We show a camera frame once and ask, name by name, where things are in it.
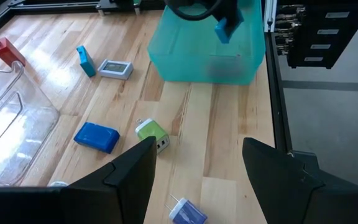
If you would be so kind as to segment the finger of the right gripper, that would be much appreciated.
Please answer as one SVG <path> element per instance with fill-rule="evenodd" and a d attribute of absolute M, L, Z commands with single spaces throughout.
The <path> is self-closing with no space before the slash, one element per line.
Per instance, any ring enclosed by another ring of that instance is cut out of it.
<path fill-rule="evenodd" d="M 226 14 L 226 28 L 236 29 L 243 21 L 241 10 L 239 8 Z"/>

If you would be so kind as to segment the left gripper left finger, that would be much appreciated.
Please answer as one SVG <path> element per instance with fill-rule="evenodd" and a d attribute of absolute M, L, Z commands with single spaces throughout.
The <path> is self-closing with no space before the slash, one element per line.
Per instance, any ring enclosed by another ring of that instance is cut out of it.
<path fill-rule="evenodd" d="M 64 222 L 143 223 L 155 179 L 157 143 L 147 137 L 62 189 Z"/>

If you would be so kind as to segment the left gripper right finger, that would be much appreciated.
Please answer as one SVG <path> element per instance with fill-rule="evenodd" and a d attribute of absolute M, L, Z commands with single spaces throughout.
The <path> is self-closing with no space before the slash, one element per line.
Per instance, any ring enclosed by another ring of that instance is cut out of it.
<path fill-rule="evenodd" d="M 337 223 L 316 154 L 244 138 L 242 158 L 267 223 Z"/>

